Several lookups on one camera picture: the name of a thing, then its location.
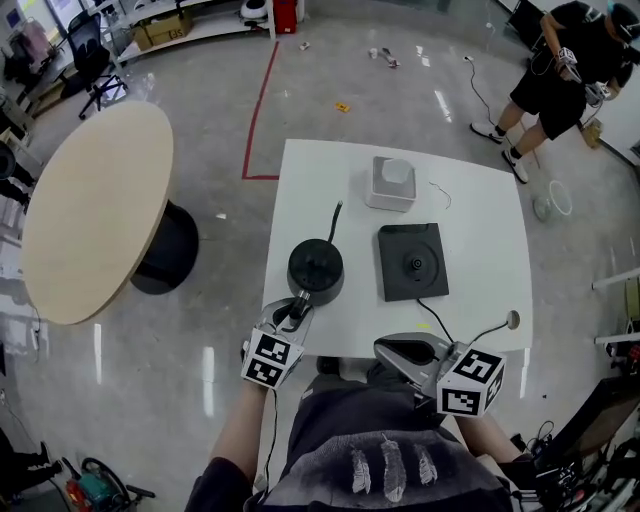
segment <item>polished concrete floor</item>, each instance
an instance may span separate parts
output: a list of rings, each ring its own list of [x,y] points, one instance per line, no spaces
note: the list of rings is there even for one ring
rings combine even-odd
[[[474,83],[495,119],[523,72],[521,46],[500,33],[486,39],[484,20],[474,22],[475,35],[469,30],[462,37],[459,24],[441,12],[376,4],[379,11],[347,9],[338,16],[337,3],[311,5],[300,32],[280,38],[257,119],[250,176],[278,174],[284,141],[291,137],[400,147],[507,172],[499,148],[468,129],[487,112],[471,89],[472,69],[463,57],[474,58]],[[311,44],[304,52],[298,49],[302,41]],[[368,49],[382,46],[400,60],[399,69],[369,59]],[[38,320],[21,279],[20,249],[0,246],[0,339],[8,352],[0,387],[12,411],[36,441],[49,442],[54,455],[98,457],[127,482],[154,490],[158,498],[141,510],[184,506],[238,390],[239,350],[261,308],[278,188],[277,181],[241,179],[273,50],[262,35],[223,37],[158,52],[126,68],[128,98],[159,105],[171,121],[171,199],[189,210],[203,239],[193,272],[177,290],[152,297],[127,286],[90,321],[64,327],[43,320],[36,352],[30,331]],[[78,126],[84,101],[80,94],[38,119],[35,153],[50,158]],[[351,111],[337,111],[336,102]],[[517,127],[509,136],[514,140],[520,133]],[[525,164],[531,182],[518,191],[529,241],[534,340],[530,353],[508,354],[507,381],[494,414],[508,433],[528,439],[547,419],[560,428],[598,380],[611,374],[593,337],[620,328],[622,290],[597,293],[590,283],[640,264],[640,196],[633,171],[607,151],[589,149],[576,129],[545,144]],[[545,194],[552,179],[570,192],[573,211],[542,224],[532,199]],[[3,217],[14,228],[23,221],[11,203],[4,204]],[[454,332],[464,321],[445,319]],[[345,370],[358,376],[367,364],[346,361]],[[284,463],[297,401],[315,375],[314,365],[312,358],[303,359],[280,392],[272,474]],[[271,403],[265,450],[273,432]],[[17,447],[29,448],[2,407],[0,425]]]

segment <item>black table base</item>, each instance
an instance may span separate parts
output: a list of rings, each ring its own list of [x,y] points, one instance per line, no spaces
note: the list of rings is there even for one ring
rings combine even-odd
[[[191,272],[198,246],[198,228],[191,215],[167,201],[160,225],[131,282],[150,295],[174,290]]]

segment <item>red tape line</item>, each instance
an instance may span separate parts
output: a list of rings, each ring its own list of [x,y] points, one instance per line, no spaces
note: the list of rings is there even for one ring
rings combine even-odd
[[[242,166],[242,179],[243,180],[277,180],[280,176],[277,175],[265,175],[265,176],[249,176],[249,161],[251,160],[251,146],[253,145],[253,134],[256,130],[256,122],[258,120],[258,114],[260,113],[260,107],[262,106],[262,98],[264,97],[264,93],[267,90],[267,83],[269,82],[269,77],[271,76],[271,68],[273,68],[273,62],[276,59],[276,54],[278,53],[278,46],[280,46],[280,42],[276,41],[276,44],[273,47],[273,53],[271,53],[271,59],[269,60],[269,66],[267,67],[267,72],[264,75],[264,80],[262,81],[262,87],[260,88],[260,95],[258,96],[258,101],[256,102],[256,108],[253,110],[253,117],[251,118],[251,126],[249,127],[249,136],[247,137],[247,148],[244,152],[244,165]]]

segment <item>white box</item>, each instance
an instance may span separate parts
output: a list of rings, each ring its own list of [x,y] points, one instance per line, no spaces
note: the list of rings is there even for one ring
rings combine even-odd
[[[506,357],[484,347],[470,347],[438,381],[438,412],[481,417],[498,396]]]
[[[304,348],[283,336],[253,329],[240,376],[278,389],[302,357]]]
[[[416,200],[416,170],[406,160],[374,157],[365,182],[365,203],[371,208],[408,212]]]

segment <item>white table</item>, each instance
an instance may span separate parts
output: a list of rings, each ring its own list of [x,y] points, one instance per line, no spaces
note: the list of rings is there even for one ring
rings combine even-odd
[[[364,203],[364,172],[374,156],[404,158],[416,168],[418,199],[407,213]],[[429,182],[437,183],[448,199]],[[373,357],[384,335],[428,331],[445,337],[436,319],[415,301],[385,302],[377,232],[386,224],[437,222],[445,254],[449,295],[423,299],[459,341],[520,314],[517,330],[502,329],[478,343],[500,351],[531,346],[529,249],[516,183],[511,173],[399,149],[287,140],[273,214],[263,305],[291,296],[287,263],[308,238],[327,238],[336,203],[344,201],[334,243],[345,267],[344,287],[316,309],[305,353]]]

